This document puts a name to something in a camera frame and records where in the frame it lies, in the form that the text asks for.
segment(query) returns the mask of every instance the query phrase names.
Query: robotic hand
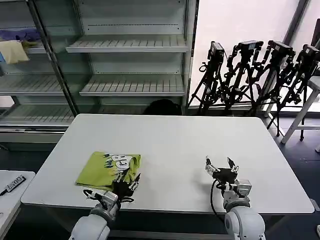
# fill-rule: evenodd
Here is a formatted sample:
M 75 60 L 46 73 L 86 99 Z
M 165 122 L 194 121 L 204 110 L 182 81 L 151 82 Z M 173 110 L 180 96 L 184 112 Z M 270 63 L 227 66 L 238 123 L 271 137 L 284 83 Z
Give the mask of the robotic hand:
M 215 179 L 211 197 L 216 181 L 216 188 L 222 193 L 226 231 L 234 240 L 265 240 L 265 222 L 260 214 L 250 208 L 248 195 L 252 185 L 248 180 L 237 180 L 239 167 L 229 157 L 227 161 L 230 168 L 214 167 L 208 157 L 205 164 L 205 170 Z
M 106 240 L 110 233 L 110 226 L 116 219 L 121 203 L 133 202 L 130 198 L 139 185 L 140 174 L 128 184 L 120 177 L 114 182 L 113 192 L 100 194 L 89 189 L 83 190 L 88 199 L 97 200 L 97 204 L 89 216 L 81 217 L 75 224 L 69 240 Z

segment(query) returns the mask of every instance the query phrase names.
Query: small table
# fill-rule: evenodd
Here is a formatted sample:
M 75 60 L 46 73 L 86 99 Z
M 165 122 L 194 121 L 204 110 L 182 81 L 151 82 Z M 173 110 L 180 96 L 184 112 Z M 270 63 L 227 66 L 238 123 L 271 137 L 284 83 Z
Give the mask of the small table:
M 0 192 L 5 189 L 5 186 L 15 180 L 19 175 L 23 175 L 26 180 L 17 186 L 13 191 L 7 192 L 0 196 L 0 239 L 2 240 L 12 223 L 15 221 L 20 212 L 20 198 L 32 179 L 35 173 L 32 171 L 8 171 L 0 170 Z
M 22 196 L 24 204 L 91 209 L 75 181 L 95 151 L 141 154 L 141 178 L 127 211 L 213 214 L 206 155 L 238 166 L 252 184 L 251 206 L 268 216 L 310 214 L 314 207 L 265 125 L 255 117 L 80 114 Z M 214 205 L 222 207 L 214 191 Z

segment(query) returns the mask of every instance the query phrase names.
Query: metal shelf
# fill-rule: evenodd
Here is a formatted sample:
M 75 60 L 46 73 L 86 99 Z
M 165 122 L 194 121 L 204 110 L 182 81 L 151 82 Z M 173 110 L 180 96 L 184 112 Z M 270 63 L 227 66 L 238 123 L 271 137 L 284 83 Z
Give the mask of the metal shelf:
M 45 54 L 46 50 L 42 42 L 38 42 L 35 46 L 25 49 L 27 54 Z
M 69 84 L 77 91 L 75 83 Z M 0 96 L 64 96 L 57 77 L 52 74 L 8 74 L 0 77 Z
M 68 53 L 188 51 L 183 35 L 86 35 L 65 48 Z
M 67 127 L 73 120 L 68 105 L 18 105 L 0 118 L 0 125 Z
M 147 106 L 140 105 L 103 105 L 98 114 L 141 115 Z
M 183 96 L 178 74 L 97 74 L 80 92 L 81 96 Z

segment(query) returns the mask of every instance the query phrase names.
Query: blue cloth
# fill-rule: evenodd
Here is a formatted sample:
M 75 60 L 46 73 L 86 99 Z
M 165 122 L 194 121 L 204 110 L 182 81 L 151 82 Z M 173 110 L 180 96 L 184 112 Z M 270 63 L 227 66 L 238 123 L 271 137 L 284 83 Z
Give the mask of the blue cloth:
M 0 30 L 0 38 L 5 41 L 18 40 L 36 42 L 41 39 L 35 28 L 26 28 L 19 31 Z
M 5 62 L 4 56 L 2 56 L 1 52 L 0 52 L 0 62 Z

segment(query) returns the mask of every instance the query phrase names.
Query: printed graphic on shirt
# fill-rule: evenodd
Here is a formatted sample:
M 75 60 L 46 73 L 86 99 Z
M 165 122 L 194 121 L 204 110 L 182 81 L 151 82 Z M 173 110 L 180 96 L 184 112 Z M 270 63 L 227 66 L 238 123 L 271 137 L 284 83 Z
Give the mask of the printed graphic on shirt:
M 130 165 L 130 161 L 133 158 L 132 156 L 128 155 L 110 155 L 105 154 L 104 157 L 106 158 L 104 167 L 111 169 L 114 166 L 116 166 L 117 172 L 123 172 L 124 170 L 127 170 Z

